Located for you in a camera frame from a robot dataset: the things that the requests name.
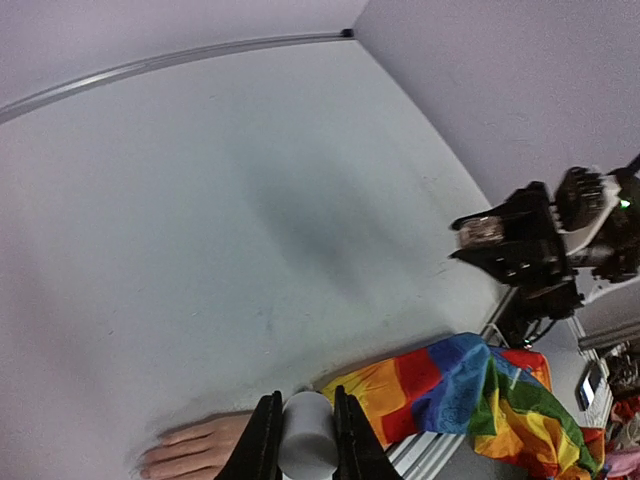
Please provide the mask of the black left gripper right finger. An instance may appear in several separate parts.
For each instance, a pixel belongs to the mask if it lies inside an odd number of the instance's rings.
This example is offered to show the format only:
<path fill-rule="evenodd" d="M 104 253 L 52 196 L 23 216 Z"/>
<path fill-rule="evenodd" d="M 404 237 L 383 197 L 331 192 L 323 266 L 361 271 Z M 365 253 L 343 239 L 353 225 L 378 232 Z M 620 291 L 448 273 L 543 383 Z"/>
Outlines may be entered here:
<path fill-rule="evenodd" d="M 401 480 L 354 395 L 338 386 L 334 395 L 337 480 Z"/>

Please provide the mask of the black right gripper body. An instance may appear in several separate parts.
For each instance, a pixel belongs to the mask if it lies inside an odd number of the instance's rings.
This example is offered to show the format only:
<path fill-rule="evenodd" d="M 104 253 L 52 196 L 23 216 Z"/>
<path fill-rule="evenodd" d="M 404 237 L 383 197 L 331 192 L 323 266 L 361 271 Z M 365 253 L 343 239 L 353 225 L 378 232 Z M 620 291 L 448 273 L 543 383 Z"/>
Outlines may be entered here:
<path fill-rule="evenodd" d="M 531 182 L 517 189 L 496 212 L 504 232 L 504 280 L 517 289 L 519 314 L 551 320 L 571 317 L 582 306 L 582 296 L 551 212 L 546 185 Z"/>

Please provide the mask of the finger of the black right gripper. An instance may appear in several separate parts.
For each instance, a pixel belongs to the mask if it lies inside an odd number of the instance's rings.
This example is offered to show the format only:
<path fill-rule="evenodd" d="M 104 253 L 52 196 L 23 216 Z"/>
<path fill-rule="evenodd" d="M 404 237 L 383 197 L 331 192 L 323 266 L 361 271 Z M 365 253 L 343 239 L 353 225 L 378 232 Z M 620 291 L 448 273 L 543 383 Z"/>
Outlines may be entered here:
<path fill-rule="evenodd" d="M 462 230 L 472 226 L 504 226 L 520 212 L 518 204 L 511 198 L 489 210 L 477 212 L 455 219 L 451 230 Z"/>
<path fill-rule="evenodd" d="M 482 270 L 499 283 L 514 284 L 515 273 L 507 257 L 500 252 L 492 249 L 459 249 L 451 253 L 449 258 Z"/>

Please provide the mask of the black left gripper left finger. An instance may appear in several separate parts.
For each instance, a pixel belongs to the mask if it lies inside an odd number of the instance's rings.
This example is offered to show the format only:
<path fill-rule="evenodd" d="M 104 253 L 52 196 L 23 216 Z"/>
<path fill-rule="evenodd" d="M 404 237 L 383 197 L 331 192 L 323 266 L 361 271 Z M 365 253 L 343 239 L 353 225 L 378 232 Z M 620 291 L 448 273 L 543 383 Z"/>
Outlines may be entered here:
<path fill-rule="evenodd" d="M 260 398 L 236 447 L 216 480 L 280 480 L 279 446 L 283 429 L 280 391 Z"/>

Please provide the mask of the glitter nail polish bottle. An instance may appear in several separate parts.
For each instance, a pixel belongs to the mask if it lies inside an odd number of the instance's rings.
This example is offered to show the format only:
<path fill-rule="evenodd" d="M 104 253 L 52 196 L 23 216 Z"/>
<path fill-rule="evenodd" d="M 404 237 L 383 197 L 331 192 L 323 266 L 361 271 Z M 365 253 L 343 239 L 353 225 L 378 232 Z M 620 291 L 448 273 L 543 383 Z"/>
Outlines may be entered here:
<path fill-rule="evenodd" d="M 497 216 L 464 220 L 458 230 L 461 249 L 484 248 L 500 244 L 505 238 L 503 222 Z"/>

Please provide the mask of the white nail polish cap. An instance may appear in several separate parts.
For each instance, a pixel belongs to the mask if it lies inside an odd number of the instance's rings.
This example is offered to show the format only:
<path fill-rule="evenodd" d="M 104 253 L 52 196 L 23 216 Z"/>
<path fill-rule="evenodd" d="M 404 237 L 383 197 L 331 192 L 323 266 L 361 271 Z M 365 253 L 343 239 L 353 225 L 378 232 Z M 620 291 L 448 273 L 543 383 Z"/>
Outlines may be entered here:
<path fill-rule="evenodd" d="M 317 392 L 292 396 L 283 409 L 278 467 L 286 479 L 331 479 L 339 464 L 333 408 Z"/>

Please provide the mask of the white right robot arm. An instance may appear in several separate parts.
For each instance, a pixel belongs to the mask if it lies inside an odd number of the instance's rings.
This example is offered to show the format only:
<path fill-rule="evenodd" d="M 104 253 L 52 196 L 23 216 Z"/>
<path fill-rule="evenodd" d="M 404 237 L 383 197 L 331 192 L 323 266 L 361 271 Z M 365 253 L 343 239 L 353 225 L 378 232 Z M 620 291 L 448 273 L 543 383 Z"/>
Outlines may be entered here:
<path fill-rule="evenodd" d="M 572 167 L 554 192 L 532 181 L 451 228 L 452 258 L 515 289 L 519 318 L 565 319 L 583 304 L 580 270 L 612 284 L 639 272 L 639 162 L 607 174 Z"/>

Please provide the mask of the mannequin hand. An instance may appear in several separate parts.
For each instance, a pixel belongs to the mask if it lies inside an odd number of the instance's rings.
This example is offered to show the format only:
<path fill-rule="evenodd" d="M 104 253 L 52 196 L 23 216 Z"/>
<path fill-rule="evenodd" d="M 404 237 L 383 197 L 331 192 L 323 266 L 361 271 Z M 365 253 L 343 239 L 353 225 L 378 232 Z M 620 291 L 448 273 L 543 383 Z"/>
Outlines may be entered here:
<path fill-rule="evenodd" d="M 214 415 L 164 434 L 139 462 L 141 479 L 214 479 L 230 459 L 250 412 Z"/>

